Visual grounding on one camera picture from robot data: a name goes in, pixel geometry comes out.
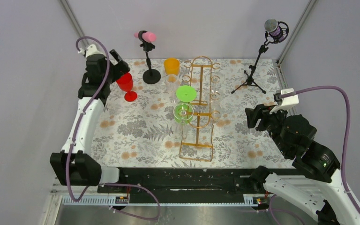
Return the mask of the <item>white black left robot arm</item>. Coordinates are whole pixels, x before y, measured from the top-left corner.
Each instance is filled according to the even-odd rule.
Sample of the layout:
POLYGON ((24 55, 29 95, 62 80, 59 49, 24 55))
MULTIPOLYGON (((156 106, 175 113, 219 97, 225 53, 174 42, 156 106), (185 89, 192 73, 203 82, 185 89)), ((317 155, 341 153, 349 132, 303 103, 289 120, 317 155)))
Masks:
POLYGON ((128 64, 114 50, 109 51, 116 64, 106 54, 89 46, 86 50, 86 72, 78 90, 78 107, 70 134, 59 153, 52 153, 50 164, 61 185, 97 186, 109 183, 116 193, 125 190, 127 181, 120 169, 102 166, 91 157, 91 145, 100 115, 103 112, 110 86, 130 71, 128 64))

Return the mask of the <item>green plastic wine glass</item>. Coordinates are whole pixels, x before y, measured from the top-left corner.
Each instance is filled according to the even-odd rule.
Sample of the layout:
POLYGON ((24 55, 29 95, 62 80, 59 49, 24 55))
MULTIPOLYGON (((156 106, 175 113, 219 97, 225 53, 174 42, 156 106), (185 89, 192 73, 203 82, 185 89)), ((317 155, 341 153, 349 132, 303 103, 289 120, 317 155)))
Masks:
POLYGON ((191 122, 194 116, 191 103, 196 99, 196 90, 189 85, 180 86, 176 90, 176 97, 179 102, 173 110, 175 121, 180 124, 191 122))

